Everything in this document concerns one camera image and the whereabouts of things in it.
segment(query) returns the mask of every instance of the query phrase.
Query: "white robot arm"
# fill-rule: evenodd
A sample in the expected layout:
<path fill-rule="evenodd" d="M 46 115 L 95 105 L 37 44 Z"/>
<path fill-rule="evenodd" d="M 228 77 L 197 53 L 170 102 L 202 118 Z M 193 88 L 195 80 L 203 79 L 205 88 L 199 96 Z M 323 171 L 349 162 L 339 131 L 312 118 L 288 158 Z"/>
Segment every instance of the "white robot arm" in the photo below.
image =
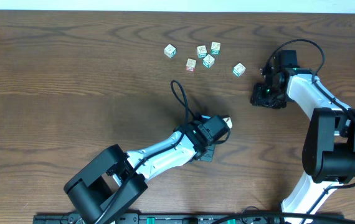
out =
<path fill-rule="evenodd" d="M 184 101 L 174 91 L 174 83 L 181 89 Z M 194 115 L 181 84 L 173 80 L 171 89 L 185 107 L 186 115 L 184 124 L 175 128 L 170 137 L 136 151 L 123 152 L 117 144 L 110 146 L 66 183 L 64 192 L 80 214 L 80 223 L 115 221 L 148 188 L 146 183 L 150 179 L 192 160 L 203 160 L 208 150 L 229 138 L 232 127 L 229 117 Z M 193 118 L 191 122 L 188 121 L 189 112 Z M 120 186 L 116 192 L 113 193 L 105 182 L 104 173 L 112 176 Z"/>
<path fill-rule="evenodd" d="M 318 45 L 302 39 L 291 42 L 296 41 L 317 46 L 324 63 L 324 53 Z M 302 153 L 305 171 L 293 192 L 281 202 L 281 210 L 314 214 L 336 189 L 355 186 L 344 185 L 355 177 L 355 110 L 336 99 L 321 84 L 316 76 L 321 66 L 316 72 L 300 68 L 296 51 L 277 52 L 281 47 L 261 69 L 265 83 L 254 86 L 251 103 L 280 109 L 286 106 L 287 101 L 294 101 L 310 119 Z M 335 136 L 347 138 L 348 141 L 334 142 Z M 312 222 L 300 218 L 286 218 L 285 221 L 292 224 Z"/>

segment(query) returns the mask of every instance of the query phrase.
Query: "black mount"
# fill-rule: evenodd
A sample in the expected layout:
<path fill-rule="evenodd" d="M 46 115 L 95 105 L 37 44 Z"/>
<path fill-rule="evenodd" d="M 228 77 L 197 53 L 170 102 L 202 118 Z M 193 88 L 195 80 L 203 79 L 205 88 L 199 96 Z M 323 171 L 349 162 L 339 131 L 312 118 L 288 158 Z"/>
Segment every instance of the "black mount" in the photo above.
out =
<path fill-rule="evenodd" d="M 355 109 L 348 109 L 355 117 Z M 313 182 L 338 181 L 347 184 L 355 177 L 355 124 L 347 126 L 342 111 L 315 108 L 302 151 L 302 164 Z M 347 138 L 334 142 L 334 132 Z"/>
<path fill-rule="evenodd" d="M 186 136 L 194 145 L 196 155 L 193 159 L 211 162 L 214 156 L 215 143 L 229 131 L 226 122 L 219 115 L 205 118 L 196 113 L 194 120 L 187 126 Z M 178 126 L 173 130 L 184 131 L 184 126 Z"/>
<path fill-rule="evenodd" d="M 253 106 L 264 106 L 272 109 L 285 108 L 287 101 L 292 101 L 286 94 L 290 77 L 297 74 L 311 74 L 311 70 L 300 68 L 295 50 L 281 50 L 262 69 L 264 83 L 256 83 L 250 102 Z"/>
<path fill-rule="evenodd" d="M 64 186 L 64 192 L 70 198 L 85 223 L 93 223 L 102 214 L 115 194 L 104 181 L 102 175 L 116 174 L 124 181 L 133 168 L 126 160 L 128 156 L 116 144 L 106 148 L 94 160 L 86 165 Z M 142 175 L 135 175 L 121 189 L 121 193 L 112 208 L 105 214 L 104 223 L 112 222 L 147 189 Z"/>

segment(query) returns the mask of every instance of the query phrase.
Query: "wooden table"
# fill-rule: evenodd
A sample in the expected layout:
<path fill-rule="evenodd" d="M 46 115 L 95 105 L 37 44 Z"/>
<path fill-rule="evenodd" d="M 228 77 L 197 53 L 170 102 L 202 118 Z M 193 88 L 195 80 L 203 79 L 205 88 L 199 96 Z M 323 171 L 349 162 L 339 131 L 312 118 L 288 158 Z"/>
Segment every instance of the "wooden table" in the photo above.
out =
<path fill-rule="evenodd" d="M 131 206 L 143 213 L 276 210 L 298 182 L 309 120 L 249 103 L 278 45 L 311 39 L 324 49 L 319 75 L 355 108 L 355 15 L 0 11 L 0 223 L 73 210 L 64 184 L 104 148 L 127 151 L 167 138 L 184 119 L 169 88 L 179 80 L 190 107 L 229 114 L 234 127 L 212 163 L 193 162 L 148 183 Z M 216 63 L 185 71 L 196 47 L 222 43 Z M 173 44 L 173 59 L 164 48 Z M 317 49 L 292 44 L 302 67 Z M 237 78 L 238 62 L 247 70 Z M 355 219 L 355 189 L 323 211 Z"/>

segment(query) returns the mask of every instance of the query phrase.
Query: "wood grain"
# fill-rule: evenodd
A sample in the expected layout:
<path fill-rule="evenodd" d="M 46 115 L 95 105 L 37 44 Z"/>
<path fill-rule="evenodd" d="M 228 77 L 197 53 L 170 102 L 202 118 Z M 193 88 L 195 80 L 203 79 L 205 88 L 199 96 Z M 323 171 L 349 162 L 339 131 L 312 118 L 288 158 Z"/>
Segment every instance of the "wood grain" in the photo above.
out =
<path fill-rule="evenodd" d="M 0 223 L 71 211 L 64 184 L 104 148 L 168 137 L 183 121 L 172 79 L 192 109 L 231 115 L 232 135 L 212 163 L 153 179 L 132 208 L 276 209 L 303 172 L 309 121 L 294 103 L 270 110 L 249 97 L 270 53 L 295 38 L 322 46 L 323 84 L 355 108 L 355 15 L 0 11 Z M 196 46 L 212 41 L 222 43 L 212 68 L 198 61 L 194 74 L 185 71 Z M 163 54 L 168 44 L 177 48 L 173 59 Z M 319 64 L 314 47 L 290 48 L 302 67 Z M 240 78 L 232 73 L 238 62 L 247 67 Z M 355 219 L 355 189 L 335 192 L 323 210 Z"/>

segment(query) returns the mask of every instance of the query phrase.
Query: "white wall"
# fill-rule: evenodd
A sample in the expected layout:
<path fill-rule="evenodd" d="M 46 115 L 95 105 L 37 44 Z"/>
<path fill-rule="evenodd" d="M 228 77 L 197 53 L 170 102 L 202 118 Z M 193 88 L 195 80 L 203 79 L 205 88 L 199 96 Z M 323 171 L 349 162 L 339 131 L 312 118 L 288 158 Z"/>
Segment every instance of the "white wall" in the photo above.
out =
<path fill-rule="evenodd" d="M 0 9 L 355 13 L 355 0 L 0 0 Z"/>

